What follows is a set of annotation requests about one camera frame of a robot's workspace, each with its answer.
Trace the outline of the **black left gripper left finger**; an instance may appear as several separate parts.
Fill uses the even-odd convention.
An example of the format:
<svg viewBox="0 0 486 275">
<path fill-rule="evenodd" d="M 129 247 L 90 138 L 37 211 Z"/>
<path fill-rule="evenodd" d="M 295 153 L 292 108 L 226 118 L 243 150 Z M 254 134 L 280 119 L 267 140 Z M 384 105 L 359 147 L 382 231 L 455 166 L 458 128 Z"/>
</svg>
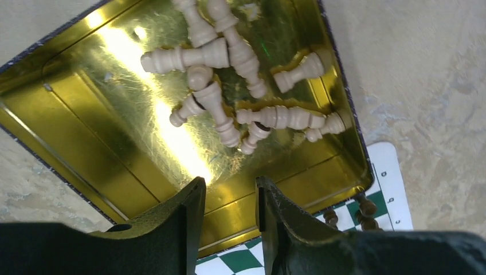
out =
<svg viewBox="0 0 486 275">
<path fill-rule="evenodd" d="M 194 274 L 206 196 L 194 178 L 169 200 L 105 232 L 1 224 L 2 274 Z"/>
</svg>

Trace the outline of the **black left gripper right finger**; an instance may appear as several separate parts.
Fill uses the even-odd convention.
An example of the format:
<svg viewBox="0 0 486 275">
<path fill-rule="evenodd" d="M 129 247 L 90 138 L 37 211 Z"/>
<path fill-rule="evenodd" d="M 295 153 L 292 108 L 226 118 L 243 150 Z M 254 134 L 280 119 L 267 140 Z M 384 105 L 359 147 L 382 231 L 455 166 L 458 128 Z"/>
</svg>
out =
<svg viewBox="0 0 486 275">
<path fill-rule="evenodd" d="M 485 241 L 460 231 L 348 231 L 256 179 L 266 274 L 484 274 Z"/>
</svg>

